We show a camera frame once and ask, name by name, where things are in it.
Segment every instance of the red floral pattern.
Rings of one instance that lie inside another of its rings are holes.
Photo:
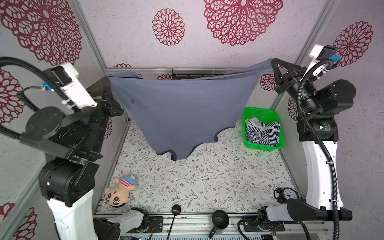
[[[13,240],[31,240],[35,235],[35,229],[37,227],[36,217],[35,208],[31,207],[29,209],[29,215],[24,217],[23,223],[17,228],[13,235],[15,237]]]
[[[118,64],[114,65],[113,67],[114,68],[134,68],[131,65],[126,64],[126,63],[118,63]]]
[[[169,8],[163,8],[157,12],[152,21],[152,29],[159,42],[165,46],[178,44],[185,32],[183,18]]]
[[[172,75],[170,75],[170,74],[162,74],[162,75],[158,76],[157,79],[171,80],[172,79]]]
[[[296,101],[291,97],[288,100],[288,113],[293,120],[297,120],[299,112],[297,111]]]
[[[107,130],[105,131],[104,138],[107,139],[112,133],[112,120],[109,119],[108,124],[107,124]]]
[[[260,86],[267,91],[275,90],[275,76],[273,74],[263,74],[260,78]]]
[[[204,0],[207,28],[221,43],[244,45],[266,32],[283,0]]]
[[[7,202],[6,204],[0,206],[0,224],[4,221],[5,217],[8,215],[14,205],[14,203]]]
[[[66,0],[0,0],[0,16],[38,60],[55,66],[79,58],[80,29]]]
[[[372,26],[360,21],[348,26],[336,37],[334,46],[338,47],[337,56],[341,56],[339,66],[348,66],[359,59],[372,41]]]
[[[19,81],[0,69],[0,123],[11,122],[23,112],[24,103],[16,96],[21,90]]]

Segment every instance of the stuffed toy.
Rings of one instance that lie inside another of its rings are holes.
[[[112,207],[122,207],[129,201],[129,191],[136,189],[136,179],[133,175],[123,175],[120,179],[115,178],[116,186],[105,190],[105,200]]]

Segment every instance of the floral table surface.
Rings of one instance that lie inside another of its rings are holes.
[[[170,153],[157,155],[131,121],[113,178],[136,176],[137,188],[123,207],[100,201],[99,213],[127,212],[140,207],[149,212],[255,212],[277,204],[276,187],[294,188],[277,150],[263,152],[244,146],[242,121],[218,135],[218,142],[201,144],[185,160],[172,161]],[[115,182],[111,179],[110,187]]]

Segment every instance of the black ladle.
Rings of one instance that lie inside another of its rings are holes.
[[[169,240],[169,235],[170,235],[170,231],[172,230],[172,226],[173,226],[173,221],[175,220],[175,217],[177,215],[179,215],[181,213],[181,207],[179,204],[175,204],[173,205],[172,207],[172,214],[173,214],[173,220],[172,220],[172,224],[170,225],[170,228],[169,228],[169,232],[168,232],[168,236],[167,236],[167,240]]]

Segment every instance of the green plastic basket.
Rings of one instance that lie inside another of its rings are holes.
[[[273,121],[280,121],[279,115],[272,110],[263,109],[263,108],[250,108],[250,107],[245,108],[243,111],[244,145],[247,148],[253,148],[253,149],[258,149],[258,150],[263,150],[263,151],[268,151],[268,152],[271,152],[275,149],[280,149],[280,148],[284,147],[285,141],[284,141],[283,132],[281,131],[281,128],[280,128],[280,134],[279,134],[279,139],[280,139],[279,145],[277,145],[276,147],[248,142],[245,139],[245,133],[246,133],[245,120],[247,118],[254,118],[254,117],[257,117],[260,121],[262,121],[265,124],[269,124]]]

